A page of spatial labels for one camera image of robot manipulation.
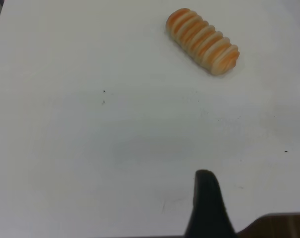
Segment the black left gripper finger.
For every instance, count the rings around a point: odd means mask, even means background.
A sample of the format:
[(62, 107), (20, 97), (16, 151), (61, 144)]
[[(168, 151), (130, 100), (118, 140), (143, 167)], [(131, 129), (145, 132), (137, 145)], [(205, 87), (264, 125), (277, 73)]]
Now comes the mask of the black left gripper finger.
[(193, 210), (184, 237), (235, 238), (219, 182), (209, 170), (195, 173)]

